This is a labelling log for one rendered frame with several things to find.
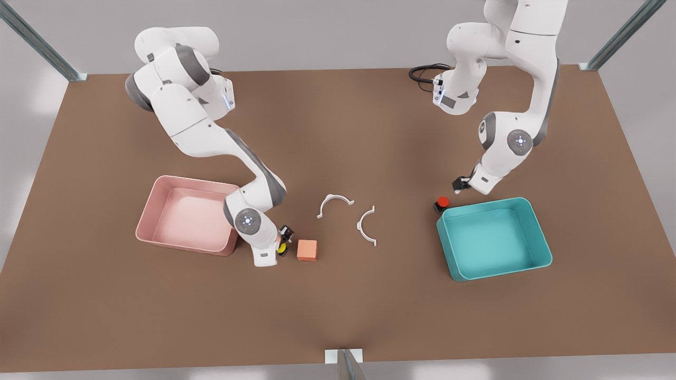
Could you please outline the pink storage box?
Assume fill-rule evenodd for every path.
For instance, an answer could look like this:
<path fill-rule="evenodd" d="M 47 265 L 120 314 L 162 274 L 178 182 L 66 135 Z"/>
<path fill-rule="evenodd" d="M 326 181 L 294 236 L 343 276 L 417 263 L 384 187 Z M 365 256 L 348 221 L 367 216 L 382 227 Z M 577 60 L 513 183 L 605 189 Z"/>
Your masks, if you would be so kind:
<path fill-rule="evenodd" d="M 157 247 L 228 257 L 238 233 L 223 212 L 237 185 L 163 175 L 149 194 L 135 236 Z"/>

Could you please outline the blue storage box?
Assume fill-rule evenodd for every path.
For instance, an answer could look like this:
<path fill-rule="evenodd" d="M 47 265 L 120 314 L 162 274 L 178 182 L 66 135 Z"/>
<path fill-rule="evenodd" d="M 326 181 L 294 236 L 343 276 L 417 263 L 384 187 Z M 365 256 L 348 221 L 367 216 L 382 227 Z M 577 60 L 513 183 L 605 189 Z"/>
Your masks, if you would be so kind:
<path fill-rule="evenodd" d="M 523 197 L 446 209 L 436 229 L 450 277 L 458 283 L 553 262 L 533 205 Z"/>

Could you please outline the silver frame post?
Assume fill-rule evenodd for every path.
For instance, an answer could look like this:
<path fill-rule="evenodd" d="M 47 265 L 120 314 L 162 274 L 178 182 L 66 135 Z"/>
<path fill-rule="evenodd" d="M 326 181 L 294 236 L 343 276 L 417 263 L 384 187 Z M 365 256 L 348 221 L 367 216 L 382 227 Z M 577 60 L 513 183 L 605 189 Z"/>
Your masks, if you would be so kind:
<path fill-rule="evenodd" d="M 644 3 L 588 61 L 578 64 L 582 72 L 598 71 L 627 43 L 668 0 L 644 0 Z"/>
<path fill-rule="evenodd" d="M 53 46 L 27 23 L 27 21 L 12 8 L 6 0 L 0 0 L 0 19 L 20 36 L 46 62 L 57 70 L 69 82 L 85 82 L 87 73 L 80 73 L 63 58 Z"/>
<path fill-rule="evenodd" d="M 364 363 L 363 350 L 326 349 L 324 363 L 336 365 L 336 380 L 367 380 L 361 368 Z"/>

